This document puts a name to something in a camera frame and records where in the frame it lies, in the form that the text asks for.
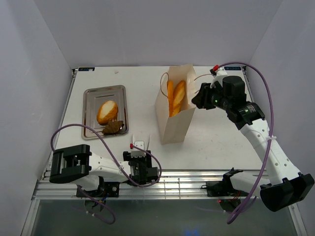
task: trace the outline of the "metal tray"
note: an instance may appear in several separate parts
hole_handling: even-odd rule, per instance
[[[96,120],[97,112],[101,105],[108,101],[115,101],[118,105],[118,116],[117,120],[122,120],[124,126],[122,130],[116,135],[123,135],[128,133],[128,112],[127,112],[127,100],[126,100],[126,88],[123,85],[116,85],[102,88],[91,88],[83,94],[83,117],[82,124],[93,128],[103,137],[109,137],[113,135],[103,135],[102,130],[104,125],[98,124]],[[82,138],[97,139],[97,136],[86,128],[82,128]]]

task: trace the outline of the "white table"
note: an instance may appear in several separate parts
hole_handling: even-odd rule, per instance
[[[195,66],[197,75],[209,73],[210,67]],[[145,141],[149,135],[149,149],[159,159],[165,170],[225,170],[260,169],[261,162],[248,140],[228,120],[220,109],[196,109],[186,139],[183,143],[161,145],[155,113],[155,100],[159,80],[167,66],[150,67],[96,67],[95,71],[79,71],[76,75],[63,125],[82,123],[83,93],[87,89],[124,85],[126,87],[129,133],[105,138],[113,154],[123,160],[123,151],[129,150],[132,135]],[[244,79],[242,71],[228,71]],[[204,76],[196,81],[196,89],[202,82],[212,81]],[[61,131],[57,148],[88,144],[91,151],[110,158],[98,140],[83,140],[80,127]]]

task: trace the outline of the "paper bag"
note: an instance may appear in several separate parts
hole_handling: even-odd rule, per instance
[[[167,75],[164,76],[161,83],[161,90],[159,90],[156,99],[156,114],[159,128],[159,134],[161,144],[173,144],[181,143],[184,141],[186,133],[188,131],[193,113],[195,111],[195,105],[191,100],[195,96],[195,83],[196,78],[195,70],[192,64],[182,66],[170,66],[168,70],[168,79],[176,85],[184,80],[186,82],[185,97],[182,103],[182,110],[175,116],[169,117],[168,99],[167,95]]]

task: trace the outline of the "white wall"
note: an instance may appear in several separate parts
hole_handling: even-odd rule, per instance
[[[275,136],[302,173],[315,177],[315,1],[283,1],[251,64],[260,69],[271,89],[275,109]],[[268,111],[265,89],[249,73],[255,101]],[[300,202],[308,234],[315,235],[315,188]]]
[[[20,235],[71,70],[33,0],[0,0],[0,235]]]
[[[249,61],[281,0],[35,0],[71,68]]]

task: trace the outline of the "bread roll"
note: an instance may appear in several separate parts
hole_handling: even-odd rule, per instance
[[[118,106],[114,101],[104,102],[98,110],[96,120],[99,124],[104,125],[114,118],[117,119]]]
[[[174,101],[174,83],[171,80],[167,81],[167,99],[168,99],[169,116],[172,116],[173,101]]]
[[[177,115],[181,111],[182,103],[185,96],[186,82],[184,80],[180,81],[174,89],[174,102],[173,102],[173,112],[172,117]]]

